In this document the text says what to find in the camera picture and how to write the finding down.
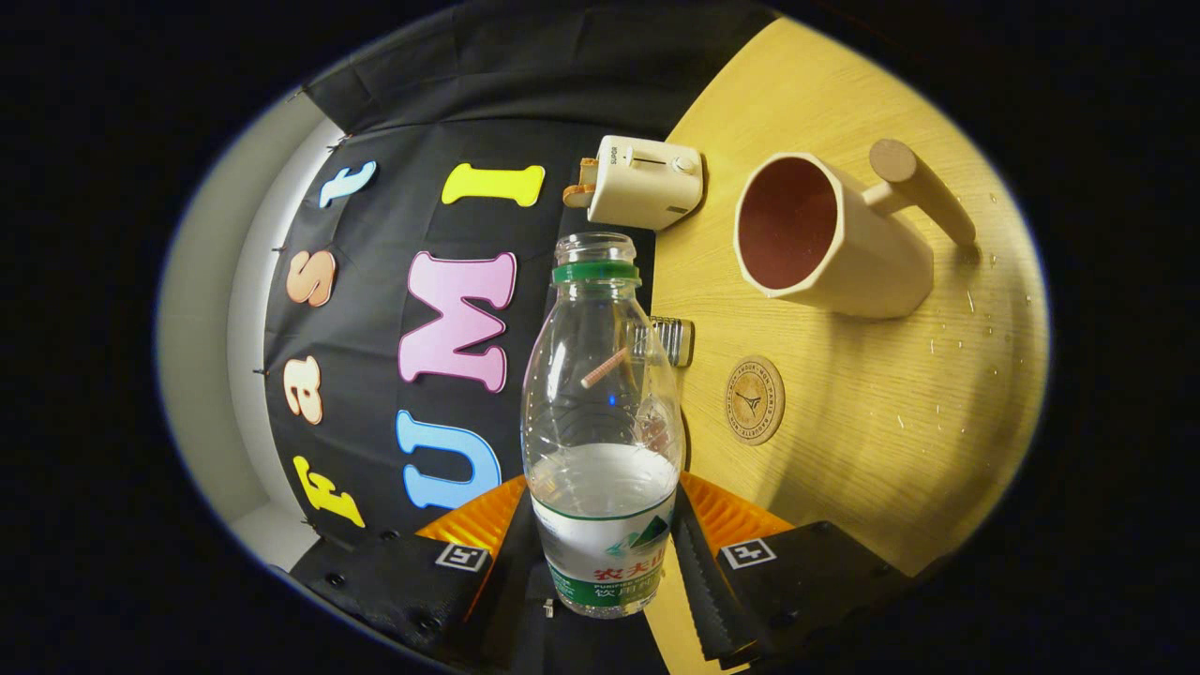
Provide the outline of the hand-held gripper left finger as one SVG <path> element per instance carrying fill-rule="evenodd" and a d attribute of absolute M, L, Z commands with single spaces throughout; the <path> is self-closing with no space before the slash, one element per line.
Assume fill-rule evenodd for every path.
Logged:
<path fill-rule="evenodd" d="M 416 532 L 318 540 L 292 577 L 390 643 L 461 673 L 532 673 L 556 595 L 516 477 Z"/>

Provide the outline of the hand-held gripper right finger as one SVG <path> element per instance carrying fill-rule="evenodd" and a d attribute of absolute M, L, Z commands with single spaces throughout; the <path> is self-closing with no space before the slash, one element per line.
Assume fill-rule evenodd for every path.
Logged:
<path fill-rule="evenodd" d="M 828 520 L 794 526 L 689 472 L 672 538 L 701 652 L 724 669 L 812 653 L 917 584 Z"/>

